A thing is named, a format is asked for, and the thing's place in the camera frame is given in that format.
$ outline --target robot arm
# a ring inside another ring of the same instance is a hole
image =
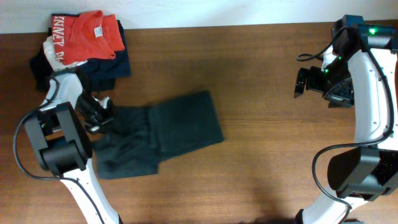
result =
[[[385,139],[371,146],[357,147],[333,157],[328,166],[329,186],[326,191],[351,205],[351,211],[380,195],[387,195],[398,186],[398,137],[385,136],[397,114],[395,70],[397,62],[396,31],[391,27],[369,26],[362,17],[345,16],[332,30],[355,27],[371,48],[378,64],[386,74],[390,93],[369,54],[358,39],[348,33],[342,35],[323,54],[322,68],[300,69],[297,75],[295,97],[304,87],[323,93],[329,107],[348,108],[355,104],[355,143]],[[389,110],[389,94],[394,109]],[[392,124],[392,131],[398,128]],[[341,223],[348,207],[322,194],[316,202],[301,210],[296,223]]]
[[[109,123],[113,118],[111,111],[85,93],[75,73],[64,73],[51,80],[43,105],[53,95],[55,97],[47,106],[24,123],[41,168],[61,177],[60,181],[74,196],[87,223],[122,223],[97,181],[90,140],[75,113],[75,109],[82,111],[84,117],[96,123],[88,126],[90,132]],[[46,138],[57,131],[62,131],[63,136]]]

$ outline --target red folded cloth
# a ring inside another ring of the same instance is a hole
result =
[[[114,59],[114,51],[124,50],[116,17],[102,11],[78,17],[53,15],[52,38],[56,59],[64,65],[89,58]]]

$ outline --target green led indicator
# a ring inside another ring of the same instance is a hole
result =
[[[371,33],[372,35],[374,35],[376,32],[377,30],[375,28],[369,29],[369,33]]]

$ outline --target white background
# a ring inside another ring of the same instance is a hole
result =
[[[0,33],[45,32],[51,13],[96,9],[125,29],[398,19],[398,0],[0,0]]]

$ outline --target folded cloth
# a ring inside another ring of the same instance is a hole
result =
[[[119,33],[126,48],[115,52],[115,59],[88,59],[87,63],[80,65],[91,80],[102,80],[107,78],[128,77],[131,75],[130,61],[127,53],[126,38],[124,29],[118,21]]]
[[[49,76],[54,72],[51,64],[47,60],[44,54],[44,48],[41,46],[39,52],[36,56],[29,61],[30,69],[36,79],[36,90],[48,91],[49,90]],[[84,71],[77,69],[76,73],[78,75],[84,74]],[[106,91],[113,90],[115,86],[115,78],[107,79],[90,79],[90,90],[91,91]]]
[[[224,140],[208,91],[116,110],[104,137],[93,142],[102,179],[157,174],[159,162]]]
[[[114,59],[124,50],[114,15],[90,11],[78,17],[52,15],[52,34],[56,59],[64,65],[88,58]]]
[[[49,61],[52,69],[57,72],[64,70],[66,68],[73,68],[79,65],[83,65],[84,63],[87,62],[85,60],[84,62],[73,62],[69,65],[64,65],[62,62],[59,62],[58,60],[55,59],[55,49],[54,49],[54,44],[52,42],[52,35],[47,38],[47,40],[43,43],[43,49],[44,49],[44,54],[47,60]]]

